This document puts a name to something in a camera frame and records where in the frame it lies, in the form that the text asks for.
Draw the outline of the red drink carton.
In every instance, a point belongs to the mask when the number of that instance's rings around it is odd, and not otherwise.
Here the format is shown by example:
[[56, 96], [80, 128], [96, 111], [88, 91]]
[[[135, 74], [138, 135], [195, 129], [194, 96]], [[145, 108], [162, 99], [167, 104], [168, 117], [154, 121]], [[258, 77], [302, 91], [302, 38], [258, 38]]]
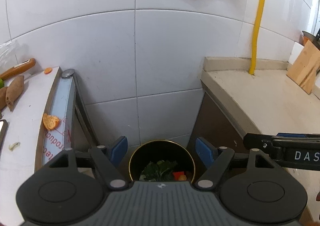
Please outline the red drink carton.
[[173, 176], [174, 176], [174, 180], [179, 180], [179, 177], [180, 176], [183, 176], [184, 175], [184, 172], [173, 172], [172, 173], [173, 174]]

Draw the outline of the large dark green leaves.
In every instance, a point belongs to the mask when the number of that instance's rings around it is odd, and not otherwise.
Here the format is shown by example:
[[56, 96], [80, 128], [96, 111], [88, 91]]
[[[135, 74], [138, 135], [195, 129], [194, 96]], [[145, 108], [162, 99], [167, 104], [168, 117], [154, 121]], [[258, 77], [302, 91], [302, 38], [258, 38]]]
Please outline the large dark green leaves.
[[176, 162], [160, 160], [149, 162], [140, 174], [139, 180], [143, 182], [171, 182], [174, 180], [173, 170]]

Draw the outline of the black gold rim trash bin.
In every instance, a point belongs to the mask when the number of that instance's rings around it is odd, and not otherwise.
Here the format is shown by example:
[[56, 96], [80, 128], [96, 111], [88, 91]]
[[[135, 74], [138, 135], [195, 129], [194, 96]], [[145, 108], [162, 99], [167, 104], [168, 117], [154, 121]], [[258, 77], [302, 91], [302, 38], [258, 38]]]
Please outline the black gold rim trash bin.
[[193, 182], [196, 167], [191, 154], [170, 140], [153, 140], [139, 146], [131, 155], [129, 175], [141, 182]]

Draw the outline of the wooden knife block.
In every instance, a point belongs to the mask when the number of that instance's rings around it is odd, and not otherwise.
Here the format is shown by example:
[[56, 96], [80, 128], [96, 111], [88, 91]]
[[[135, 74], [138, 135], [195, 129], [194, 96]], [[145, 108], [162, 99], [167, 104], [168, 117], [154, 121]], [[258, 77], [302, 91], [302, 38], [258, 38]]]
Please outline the wooden knife block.
[[297, 59], [289, 67], [286, 75], [310, 95], [315, 85], [318, 70], [319, 49], [313, 42], [307, 41]]

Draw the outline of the small orange scrap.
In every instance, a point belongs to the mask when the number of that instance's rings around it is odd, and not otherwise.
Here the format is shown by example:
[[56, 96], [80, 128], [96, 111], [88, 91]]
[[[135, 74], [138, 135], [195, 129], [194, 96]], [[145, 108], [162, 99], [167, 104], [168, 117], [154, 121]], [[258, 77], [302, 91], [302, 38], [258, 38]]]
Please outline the small orange scrap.
[[52, 72], [52, 68], [46, 68], [45, 70], [44, 70], [44, 74], [49, 74], [49, 73], [51, 73]]

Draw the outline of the small bowl on ledge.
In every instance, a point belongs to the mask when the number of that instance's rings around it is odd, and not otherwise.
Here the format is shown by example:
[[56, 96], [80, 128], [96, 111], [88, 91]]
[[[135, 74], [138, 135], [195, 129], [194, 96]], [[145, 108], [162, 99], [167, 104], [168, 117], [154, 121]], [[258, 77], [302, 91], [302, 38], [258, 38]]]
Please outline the small bowl on ledge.
[[313, 34], [310, 34], [309, 32], [302, 31], [302, 34], [303, 34], [303, 45], [304, 46], [306, 45], [306, 43], [308, 41], [313, 42], [313, 40], [315, 39], [315, 36]]

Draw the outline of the sweet potato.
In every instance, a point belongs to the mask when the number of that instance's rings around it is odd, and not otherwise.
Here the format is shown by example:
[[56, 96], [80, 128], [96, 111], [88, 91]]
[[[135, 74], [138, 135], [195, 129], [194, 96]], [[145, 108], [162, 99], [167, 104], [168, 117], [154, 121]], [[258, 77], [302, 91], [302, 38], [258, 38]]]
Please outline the sweet potato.
[[11, 82], [7, 88], [5, 102], [9, 110], [14, 109], [14, 102], [19, 98], [24, 89], [24, 76], [19, 75]]

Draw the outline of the yellow gas pipe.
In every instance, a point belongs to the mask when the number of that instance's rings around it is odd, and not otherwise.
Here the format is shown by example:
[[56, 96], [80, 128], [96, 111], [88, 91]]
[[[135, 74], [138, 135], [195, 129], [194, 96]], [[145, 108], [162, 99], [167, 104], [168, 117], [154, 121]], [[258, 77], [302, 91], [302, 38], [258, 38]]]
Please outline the yellow gas pipe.
[[264, 5], [265, 5], [265, 0], [259, 0], [255, 22], [253, 26], [252, 40], [251, 40], [251, 63], [248, 70], [248, 73], [250, 75], [254, 75], [255, 68], [257, 65], [258, 35], [259, 35], [261, 20], [263, 16]]

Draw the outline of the black handled knife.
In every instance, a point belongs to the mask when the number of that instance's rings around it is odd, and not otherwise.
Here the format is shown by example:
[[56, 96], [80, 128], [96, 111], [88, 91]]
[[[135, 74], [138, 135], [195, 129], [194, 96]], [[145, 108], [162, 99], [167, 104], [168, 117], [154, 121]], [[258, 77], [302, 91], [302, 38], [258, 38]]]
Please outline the black handled knife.
[[319, 45], [319, 39], [320, 39], [320, 29], [318, 30], [315, 39], [313, 40], [315, 45]]

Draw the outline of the wooden handled knife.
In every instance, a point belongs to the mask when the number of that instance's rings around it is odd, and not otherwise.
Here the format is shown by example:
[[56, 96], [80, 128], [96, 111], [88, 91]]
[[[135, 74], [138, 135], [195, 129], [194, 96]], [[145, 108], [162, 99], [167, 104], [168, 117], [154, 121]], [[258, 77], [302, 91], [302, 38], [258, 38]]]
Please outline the wooden handled knife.
[[31, 69], [35, 65], [36, 65], [35, 58], [31, 58], [23, 63], [20, 63], [14, 67], [8, 69], [4, 73], [2, 73], [0, 75], [0, 79], [3, 81], [8, 80], [9, 78], [12, 78], [16, 75], [19, 75], [19, 74], [22, 74], [22, 73], [28, 71], [29, 69]]

